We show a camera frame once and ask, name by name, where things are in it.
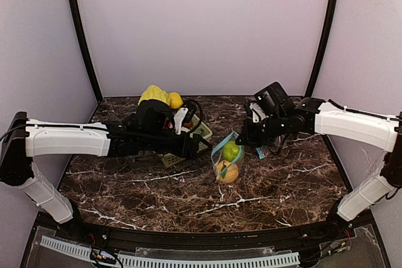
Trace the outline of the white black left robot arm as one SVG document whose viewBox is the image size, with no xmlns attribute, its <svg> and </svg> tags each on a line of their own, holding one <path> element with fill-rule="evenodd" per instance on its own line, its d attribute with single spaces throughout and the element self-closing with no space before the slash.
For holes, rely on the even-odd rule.
<svg viewBox="0 0 402 268">
<path fill-rule="evenodd" d="M 212 145 L 196 132 L 201 123 L 191 129 L 184 127 L 196 112 L 203 119 L 202 108 L 195 100 L 172 109 L 156 99 L 141 101 L 136 112 L 121 122 L 52 123 L 18 112 L 1 136 L 1 182 L 23 191 L 57 223 L 77 221 L 79 211 L 38 170 L 34 157 L 84 154 L 121 158 L 152 151 L 197 159 Z"/>
</svg>

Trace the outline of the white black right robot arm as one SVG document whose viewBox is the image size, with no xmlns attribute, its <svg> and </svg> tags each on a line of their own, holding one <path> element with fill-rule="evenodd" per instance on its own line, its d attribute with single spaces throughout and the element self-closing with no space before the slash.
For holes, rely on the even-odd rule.
<svg viewBox="0 0 402 268">
<path fill-rule="evenodd" d="M 245 105 L 247 117 L 236 144 L 259 148 L 277 137 L 299 132 L 343 137 L 386 152 L 383 167 L 335 206 L 335 216 L 349 222 L 394 189 L 401 188 L 401 116 L 351 109 L 333 100 L 306 97 L 295 104 L 274 82 Z"/>
</svg>

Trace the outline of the clear zip bag blue zipper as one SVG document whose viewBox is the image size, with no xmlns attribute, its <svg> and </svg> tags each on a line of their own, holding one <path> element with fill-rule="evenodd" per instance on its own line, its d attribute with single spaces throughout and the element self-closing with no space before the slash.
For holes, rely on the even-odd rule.
<svg viewBox="0 0 402 268">
<path fill-rule="evenodd" d="M 257 152 L 258 158 L 260 160 L 262 160 L 262 159 L 267 157 L 267 152 L 266 152 L 266 149 L 264 147 L 257 147 L 256 152 Z"/>
</svg>

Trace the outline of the orange pink peach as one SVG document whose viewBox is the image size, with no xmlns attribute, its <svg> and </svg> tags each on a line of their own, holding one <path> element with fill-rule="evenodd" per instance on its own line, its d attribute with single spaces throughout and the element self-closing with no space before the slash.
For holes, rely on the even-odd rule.
<svg viewBox="0 0 402 268">
<path fill-rule="evenodd" d="M 221 183 L 232 183 L 239 176 L 239 168 L 236 163 L 229 161 L 220 161 L 217 165 L 216 180 Z"/>
</svg>

